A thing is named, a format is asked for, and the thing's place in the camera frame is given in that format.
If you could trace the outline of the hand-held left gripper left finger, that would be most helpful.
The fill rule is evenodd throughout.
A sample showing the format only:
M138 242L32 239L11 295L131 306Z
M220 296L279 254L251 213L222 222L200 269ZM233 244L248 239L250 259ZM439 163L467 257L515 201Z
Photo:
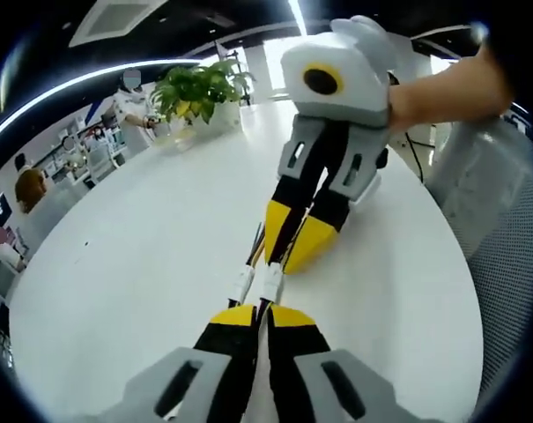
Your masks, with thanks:
M80 422L241 422L256 365L256 307L212 317L195 345L132 377L122 400Z

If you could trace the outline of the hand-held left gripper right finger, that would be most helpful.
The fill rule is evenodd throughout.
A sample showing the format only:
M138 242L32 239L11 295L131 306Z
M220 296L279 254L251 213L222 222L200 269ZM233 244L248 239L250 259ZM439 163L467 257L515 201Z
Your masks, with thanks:
M333 350L315 321L269 310L270 388L281 422L420 422L393 385L344 349Z

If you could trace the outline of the person's right hand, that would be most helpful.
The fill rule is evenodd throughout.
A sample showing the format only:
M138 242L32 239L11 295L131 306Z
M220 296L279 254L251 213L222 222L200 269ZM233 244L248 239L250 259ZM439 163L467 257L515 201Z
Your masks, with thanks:
M355 15L331 20L330 28L334 33L352 37L355 48L365 55L376 74L389 80L389 73L396 68L396 51L382 26L367 16Z

